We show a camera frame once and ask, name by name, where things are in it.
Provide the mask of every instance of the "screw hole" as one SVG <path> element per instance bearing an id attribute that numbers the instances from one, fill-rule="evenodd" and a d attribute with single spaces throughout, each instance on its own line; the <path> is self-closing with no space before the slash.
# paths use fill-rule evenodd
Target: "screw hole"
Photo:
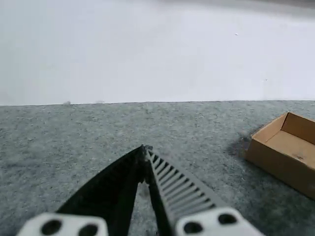
<path id="1" fill-rule="evenodd" d="M 219 216 L 219 222 L 222 225 L 234 224 L 236 221 L 235 216 L 231 214 L 222 214 Z"/>
<path id="2" fill-rule="evenodd" d="M 196 234 L 203 230 L 202 226 L 198 222 L 188 222 L 184 226 L 186 234 Z"/>
<path id="3" fill-rule="evenodd" d="M 60 230 L 61 225 L 62 223 L 60 220 L 50 220 L 43 225 L 41 232 L 44 235 L 53 235 Z"/>
<path id="4" fill-rule="evenodd" d="M 88 224 L 80 229 L 79 236 L 95 236 L 97 230 L 97 225 Z"/>

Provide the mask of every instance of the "cardboard box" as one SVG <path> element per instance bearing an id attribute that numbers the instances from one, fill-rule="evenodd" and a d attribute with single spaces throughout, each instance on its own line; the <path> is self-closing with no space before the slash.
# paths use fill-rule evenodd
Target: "cardboard box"
<path id="1" fill-rule="evenodd" d="M 315 122 L 286 113 L 252 135 L 246 159 L 315 199 Z"/>

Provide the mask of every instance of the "white wall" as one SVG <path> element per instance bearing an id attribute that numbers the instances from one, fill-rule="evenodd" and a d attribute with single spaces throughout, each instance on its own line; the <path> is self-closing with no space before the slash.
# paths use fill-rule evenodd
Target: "white wall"
<path id="1" fill-rule="evenodd" d="M 304 5 L 0 0 L 0 105 L 315 99 Z"/>

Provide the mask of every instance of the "floor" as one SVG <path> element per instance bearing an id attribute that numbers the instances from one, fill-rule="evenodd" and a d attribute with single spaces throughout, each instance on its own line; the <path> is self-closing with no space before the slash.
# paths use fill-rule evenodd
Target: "floor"
<path id="1" fill-rule="evenodd" d="M 315 201 L 244 160 L 250 134 L 315 102 L 187 102 L 0 107 L 0 235 L 55 211 L 123 154 L 148 144 L 173 159 L 268 236 L 315 234 Z M 130 235 L 153 236 L 145 186 Z"/>

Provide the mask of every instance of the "carpet floor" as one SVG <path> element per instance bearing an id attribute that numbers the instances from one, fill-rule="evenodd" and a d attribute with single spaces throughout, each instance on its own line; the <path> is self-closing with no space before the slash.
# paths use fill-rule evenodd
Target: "carpet floor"
<path id="1" fill-rule="evenodd" d="M 152 145 L 268 236 L 315 235 L 315 201 L 244 160 L 250 134 L 315 102 L 187 102 L 0 107 L 0 235 L 55 211 L 108 164 Z M 129 235 L 157 227 L 139 187 Z"/>

